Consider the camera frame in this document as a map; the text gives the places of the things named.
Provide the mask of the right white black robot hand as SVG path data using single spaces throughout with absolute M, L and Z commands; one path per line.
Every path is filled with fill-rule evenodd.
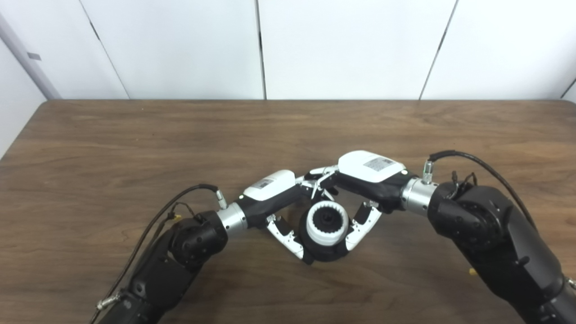
M 406 211 L 405 189 L 413 176 L 404 164 L 355 150 L 341 156 L 337 165 L 313 169 L 300 180 L 312 182 L 311 199 L 315 204 L 310 212 L 327 208 L 342 211 L 343 207 L 333 200 L 338 187 L 366 199 L 353 218 L 347 217 L 346 230 L 334 244 L 336 253 L 343 256 L 356 248 L 383 213 Z

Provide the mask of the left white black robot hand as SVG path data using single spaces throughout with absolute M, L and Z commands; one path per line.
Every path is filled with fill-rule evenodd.
M 315 260 L 304 240 L 276 212 L 296 203 L 302 197 L 313 202 L 332 200 L 319 185 L 319 175 L 297 178 L 290 170 L 280 170 L 258 180 L 243 191 L 232 207 L 245 229 L 266 229 L 280 244 L 307 265 Z

